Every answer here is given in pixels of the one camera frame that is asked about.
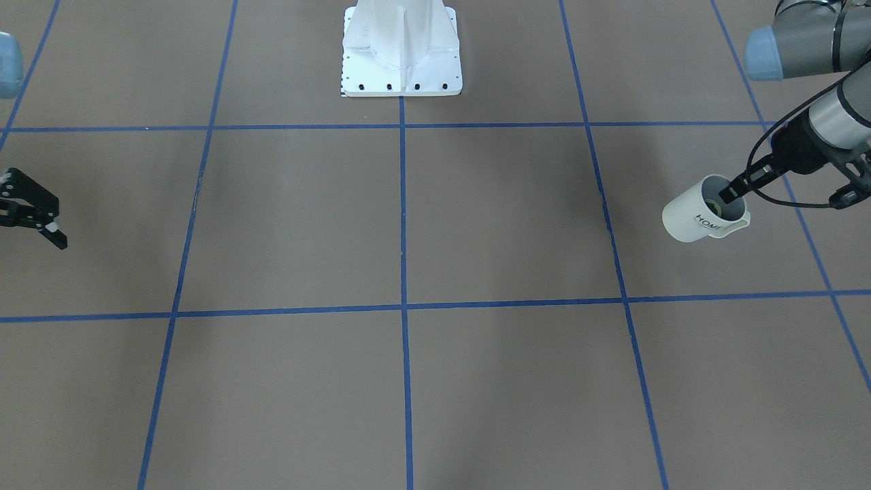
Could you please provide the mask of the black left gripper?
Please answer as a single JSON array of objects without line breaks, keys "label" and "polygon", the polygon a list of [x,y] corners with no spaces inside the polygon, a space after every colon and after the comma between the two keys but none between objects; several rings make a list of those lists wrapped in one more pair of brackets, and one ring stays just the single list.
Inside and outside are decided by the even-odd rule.
[{"label": "black left gripper", "polygon": [[828,199],[830,208],[846,209],[870,197],[869,164],[861,162],[867,144],[851,150],[837,148],[822,140],[807,120],[789,121],[774,132],[771,144],[771,154],[750,164],[719,191],[722,202],[729,204],[759,191],[787,172],[809,176],[828,164],[847,178],[847,185]]}]

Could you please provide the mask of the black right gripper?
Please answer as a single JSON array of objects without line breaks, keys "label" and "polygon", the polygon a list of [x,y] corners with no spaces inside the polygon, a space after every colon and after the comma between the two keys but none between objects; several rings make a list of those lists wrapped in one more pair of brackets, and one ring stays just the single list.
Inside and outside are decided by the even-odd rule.
[{"label": "black right gripper", "polygon": [[32,179],[22,179],[18,168],[2,173],[1,226],[32,227],[58,249],[68,247],[67,236],[59,230],[59,199]]}]

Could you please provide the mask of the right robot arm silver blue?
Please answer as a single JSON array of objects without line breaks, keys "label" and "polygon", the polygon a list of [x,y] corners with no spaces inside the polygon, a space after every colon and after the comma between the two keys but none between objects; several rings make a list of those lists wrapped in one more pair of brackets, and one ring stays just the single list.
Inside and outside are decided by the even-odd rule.
[{"label": "right robot arm silver blue", "polygon": [[[1,97],[15,99],[24,87],[24,59],[18,40],[1,33]],[[46,187],[15,167],[2,171],[1,226],[25,227],[44,236],[58,249],[68,247],[56,223],[60,201]]]}]

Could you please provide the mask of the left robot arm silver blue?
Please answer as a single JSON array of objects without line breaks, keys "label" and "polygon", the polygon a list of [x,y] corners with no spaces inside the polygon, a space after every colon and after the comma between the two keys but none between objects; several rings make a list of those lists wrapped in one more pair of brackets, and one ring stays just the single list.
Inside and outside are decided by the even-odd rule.
[{"label": "left robot arm silver blue", "polygon": [[732,203],[793,172],[833,165],[847,178],[825,204],[851,207],[869,196],[870,12],[868,1],[780,1],[771,25],[753,31],[744,47],[751,80],[780,81],[821,74],[843,78],[811,97],[766,131],[772,151],[749,157],[719,199]]}]

